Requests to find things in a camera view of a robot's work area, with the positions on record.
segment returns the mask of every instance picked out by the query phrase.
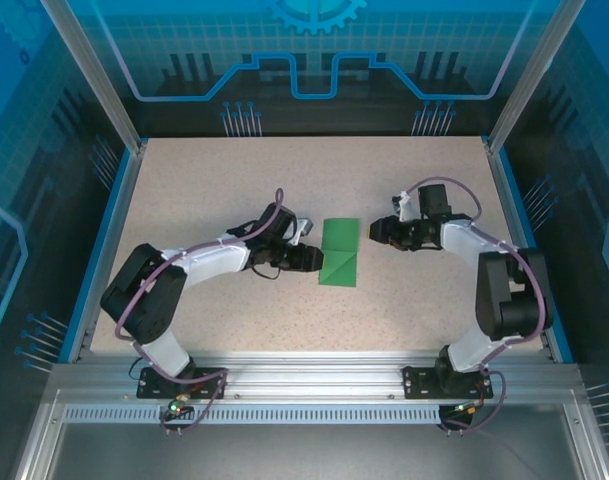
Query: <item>glass panel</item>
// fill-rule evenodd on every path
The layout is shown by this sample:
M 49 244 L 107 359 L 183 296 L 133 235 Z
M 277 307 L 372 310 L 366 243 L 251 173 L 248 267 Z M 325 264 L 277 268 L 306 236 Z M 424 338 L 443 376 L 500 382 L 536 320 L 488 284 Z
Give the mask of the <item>glass panel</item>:
M 39 1 L 0 2 L 0 402 L 11 413 L 0 478 L 61 347 L 123 151 Z
M 74 0 L 144 136 L 488 133 L 558 0 Z
M 203 425 L 168 439 L 155 425 L 80 424 L 65 426 L 49 478 L 580 478 L 569 438 L 546 406 L 507 406 L 471 438 L 435 425 Z
M 523 223 L 546 254 L 571 351 L 587 385 L 603 385 L 609 379 L 609 3 L 587 0 L 506 152 L 526 207 Z M 606 394 L 598 403 L 609 404 L 609 388 L 595 393 Z

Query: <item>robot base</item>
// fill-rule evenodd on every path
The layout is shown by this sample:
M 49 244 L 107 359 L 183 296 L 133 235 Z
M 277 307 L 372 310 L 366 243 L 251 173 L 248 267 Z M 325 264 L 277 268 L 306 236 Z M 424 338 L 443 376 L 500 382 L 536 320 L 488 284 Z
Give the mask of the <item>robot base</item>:
M 480 372 L 459 373 L 448 359 L 448 346 L 442 348 L 432 368 L 402 369 L 404 398 L 407 400 L 476 400 L 493 398 L 490 379 Z
M 193 378 L 203 377 L 211 373 L 219 372 L 221 368 L 196 368 Z M 196 385 L 181 385 L 169 382 L 150 367 L 143 368 L 140 372 L 140 381 L 137 387 L 136 397 L 146 399 L 172 400 L 182 393 L 190 394 L 191 400 L 210 400 L 217 388 L 220 378 L 214 378 L 208 382 Z M 226 385 L 217 394 L 216 399 L 224 398 Z

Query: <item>vent slot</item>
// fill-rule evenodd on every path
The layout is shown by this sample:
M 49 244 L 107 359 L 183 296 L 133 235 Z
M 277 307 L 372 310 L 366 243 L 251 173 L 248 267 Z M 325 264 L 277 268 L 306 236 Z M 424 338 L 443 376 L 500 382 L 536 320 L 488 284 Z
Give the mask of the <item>vent slot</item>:
M 171 424 L 190 423 L 196 411 Z M 66 423 L 156 424 L 165 409 L 159 405 L 75 405 L 68 406 Z M 392 425 L 440 423 L 437 406 L 432 405 L 215 405 L 205 424 L 220 425 Z

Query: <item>aluminum frame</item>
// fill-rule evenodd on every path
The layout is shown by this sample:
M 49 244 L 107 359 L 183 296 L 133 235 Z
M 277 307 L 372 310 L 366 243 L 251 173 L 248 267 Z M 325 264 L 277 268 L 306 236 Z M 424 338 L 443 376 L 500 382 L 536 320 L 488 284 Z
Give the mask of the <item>aluminum frame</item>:
M 428 399 L 404 400 L 400 367 L 430 365 L 434 358 L 431 352 L 421 355 L 403 352 L 264 353 L 213 354 L 198 357 L 196 361 L 200 365 L 231 369 L 225 398 L 217 404 L 220 409 L 261 407 L 277 412 L 284 406 L 344 410 L 368 406 L 371 414 L 381 417 L 380 412 L 391 408 L 401 411 L 444 403 Z M 47 478 L 62 425 L 79 423 L 79 420 L 67 419 L 67 409 L 71 407 L 89 411 L 135 411 L 128 422 L 113 415 L 95 423 L 153 423 L 150 414 L 135 418 L 140 415 L 137 411 L 150 406 L 162 408 L 166 402 L 135 398 L 137 383 L 126 375 L 130 363 L 131 359 L 125 357 L 101 357 L 93 363 L 61 364 L 53 368 L 17 480 Z M 516 355 L 495 362 L 493 367 L 507 377 L 506 404 L 563 405 L 569 435 L 585 478 L 609 479 L 609 457 L 577 365 Z M 265 419 L 262 423 L 288 422 L 278 415 L 273 420 L 271 415 L 270 421 Z M 374 422 L 365 420 L 361 423 Z
M 137 155 L 142 140 L 68 2 L 40 1 L 122 142 L 132 154 Z
M 575 23 L 585 1 L 561 0 L 489 135 L 489 145 L 493 153 L 498 153 L 504 146 L 509 133 L 513 130 L 540 80 L 551 65 L 553 57 Z
M 132 152 L 137 153 L 140 146 L 137 132 L 70 7 L 62 0 L 42 0 L 42 3 L 122 140 Z M 521 230 L 498 152 L 583 3 L 584 0 L 565 0 L 560 5 L 490 137 L 489 163 L 511 235 L 518 243 L 523 243 L 524 232 Z M 82 335 L 92 333 L 97 319 L 99 294 L 110 274 L 119 233 L 135 186 L 137 168 L 130 169 L 125 178 L 127 180 L 119 186 L 116 221 L 111 222 L 107 243 L 102 249 L 100 263 L 84 306 L 78 330 L 80 337 L 76 341 L 76 345 L 79 344 L 82 348 Z M 553 358 L 559 361 L 560 349 L 554 333 L 547 332 L 547 338 Z M 80 358 L 83 362 L 56 365 L 53 368 L 16 479 L 47 478 L 69 406 L 91 404 L 107 408 L 116 405 L 135 408 L 163 404 L 134 398 L 134 382 L 125 373 L 129 360 L 123 357 L 92 357 L 82 353 Z M 378 409 L 390 405 L 437 405 L 436 401 L 430 399 L 404 400 L 400 375 L 400 367 L 404 365 L 432 365 L 436 354 L 437 352 L 225 353 L 196 356 L 196 361 L 204 366 L 225 366 L 231 369 L 225 399 L 218 404 L 369 405 Z M 73 349 L 69 361 L 73 361 L 76 356 L 77 351 Z M 505 356 L 500 360 L 493 367 L 503 371 L 507 377 L 509 391 L 506 403 L 562 404 L 584 476 L 609 479 L 609 456 L 588 403 L 578 367 L 553 363 L 541 352 Z

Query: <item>gray floor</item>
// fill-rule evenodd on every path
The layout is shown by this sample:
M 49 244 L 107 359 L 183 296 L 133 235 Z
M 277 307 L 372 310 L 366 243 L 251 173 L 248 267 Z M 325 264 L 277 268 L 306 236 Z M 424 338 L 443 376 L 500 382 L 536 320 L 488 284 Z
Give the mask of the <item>gray floor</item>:
M 487 431 L 547 480 L 578 478 L 564 419 L 507 407 Z M 537 478 L 497 441 L 435 426 L 203 426 L 166 438 L 150 426 L 71 425 L 51 480 Z

